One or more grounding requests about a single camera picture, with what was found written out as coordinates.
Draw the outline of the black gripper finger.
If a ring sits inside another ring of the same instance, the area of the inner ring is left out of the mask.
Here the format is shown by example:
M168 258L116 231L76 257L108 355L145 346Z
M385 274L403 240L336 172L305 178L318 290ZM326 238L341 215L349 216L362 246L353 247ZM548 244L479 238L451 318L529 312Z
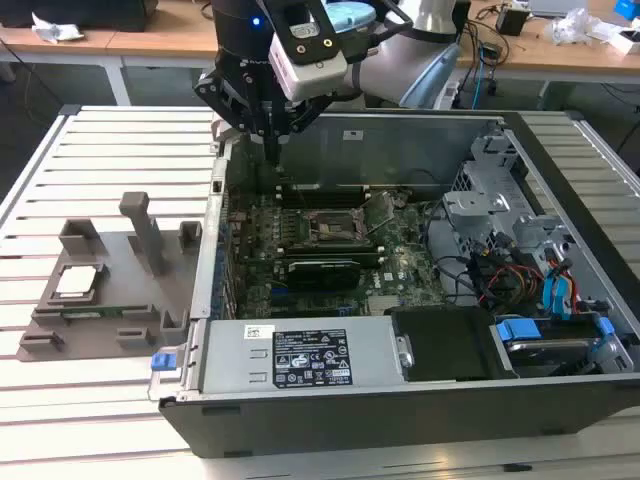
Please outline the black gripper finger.
M280 161L281 140L304 131L330 105L330 97L321 95L299 103L283 96L272 102L272 162Z
M273 136L257 80L258 76L247 68L214 68L198 81L195 92L232 127L261 142L264 159L272 163Z

